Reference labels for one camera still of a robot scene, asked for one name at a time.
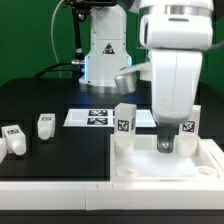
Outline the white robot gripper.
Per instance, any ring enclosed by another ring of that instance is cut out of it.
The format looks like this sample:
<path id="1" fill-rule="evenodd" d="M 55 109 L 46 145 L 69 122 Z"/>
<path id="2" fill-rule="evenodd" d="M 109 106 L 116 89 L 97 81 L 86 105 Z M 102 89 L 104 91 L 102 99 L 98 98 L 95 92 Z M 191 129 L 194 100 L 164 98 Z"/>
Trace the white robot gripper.
<path id="1" fill-rule="evenodd" d="M 176 124 L 191 114 L 202 66 L 202 53 L 182 50 L 151 50 L 152 113 L 157 124 L 157 149 L 171 153 Z"/>

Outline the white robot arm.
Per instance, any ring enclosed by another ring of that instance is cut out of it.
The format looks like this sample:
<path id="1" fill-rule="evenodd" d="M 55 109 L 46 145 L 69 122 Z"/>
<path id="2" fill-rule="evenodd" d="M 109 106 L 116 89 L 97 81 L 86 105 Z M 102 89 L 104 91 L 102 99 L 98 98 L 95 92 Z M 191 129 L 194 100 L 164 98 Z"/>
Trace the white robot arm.
<path id="1" fill-rule="evenodd" d="M 139 15 L 137 45 L 147 61 L 133 66 L 126 52 L 126 10 Z M 91 48 L 82 87 L 96 92 L 133 92 L 136 75 L 151 83 L 157 149 L 171 152 L 179 124 L 192 112 L 202 53 L 212 44 L 213 0 L 123 0 L 121 6 L 94 5 Z"/>

